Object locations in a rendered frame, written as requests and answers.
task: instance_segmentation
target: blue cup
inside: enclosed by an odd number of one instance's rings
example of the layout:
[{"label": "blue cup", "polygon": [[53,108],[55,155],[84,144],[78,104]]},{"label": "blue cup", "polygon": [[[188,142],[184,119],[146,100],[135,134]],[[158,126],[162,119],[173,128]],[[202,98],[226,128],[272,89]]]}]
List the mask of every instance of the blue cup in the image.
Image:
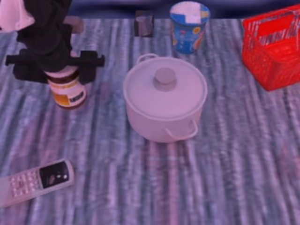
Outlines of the blue cup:
[{"label": "blue cup", "polygon": [[182,1],[171,7],[172,44],[182,54],[192,54],[200,46],[209,9],[198,2]]}]

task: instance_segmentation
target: white remote control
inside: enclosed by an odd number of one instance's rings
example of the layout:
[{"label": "white remote control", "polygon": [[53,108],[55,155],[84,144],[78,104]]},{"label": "white remote control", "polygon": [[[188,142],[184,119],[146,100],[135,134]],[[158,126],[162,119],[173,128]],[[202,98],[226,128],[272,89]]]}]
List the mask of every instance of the white remote control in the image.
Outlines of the white remote control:
[{"label": "white remote control", "polygon": [[0,207],[11,206],[74,184],[72,164],[67,159],[0,178]]}]

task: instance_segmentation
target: plastic basket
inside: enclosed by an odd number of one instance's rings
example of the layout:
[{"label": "plastic basket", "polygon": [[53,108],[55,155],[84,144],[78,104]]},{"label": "plastic basket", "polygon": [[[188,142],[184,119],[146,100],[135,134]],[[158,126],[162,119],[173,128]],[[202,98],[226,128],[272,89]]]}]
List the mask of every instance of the plastic basket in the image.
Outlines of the plastic basket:
[{"label": "plastic basket", "polygon": [[265,90],[300,82],[300,4],[243,21],[242,60]]}]

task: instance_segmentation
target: small dark box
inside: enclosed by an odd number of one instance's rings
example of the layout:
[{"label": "small dark box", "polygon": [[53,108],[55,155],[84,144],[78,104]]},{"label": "small dark box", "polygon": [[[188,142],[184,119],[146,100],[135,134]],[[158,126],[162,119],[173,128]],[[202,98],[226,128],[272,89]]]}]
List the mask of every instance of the small dark box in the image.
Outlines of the small dark box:
[{"label": "small dark box", "polygon": [[135,12],[135,36],[152,38],[154,30],[154,14],[151,11]]}]

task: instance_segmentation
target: striped table surface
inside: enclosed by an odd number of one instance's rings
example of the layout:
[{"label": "striped table surface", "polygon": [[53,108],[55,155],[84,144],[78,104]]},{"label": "striped table surface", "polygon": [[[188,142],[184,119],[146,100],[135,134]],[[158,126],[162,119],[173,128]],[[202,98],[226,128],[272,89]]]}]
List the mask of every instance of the striped table surface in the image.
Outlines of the striped table surface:
[{"label": "striped table surface", "polygon": [[[154,38],[133,20],[85,20],[74,51],[97,50],[106,65],[81,108],[65,111],[45,84],[4,65],[21,44],[0,35],[0,176],[60,158],[71,187],[0,210],[0,225],[298,225],[300,86],[266,92],[241,62],[240,20],[211,20],[193,55],[172,50],[170,20]],[[138,56],[194,64],[208,83],[198,135],[146,141],[127,121],[122,82]]]}]

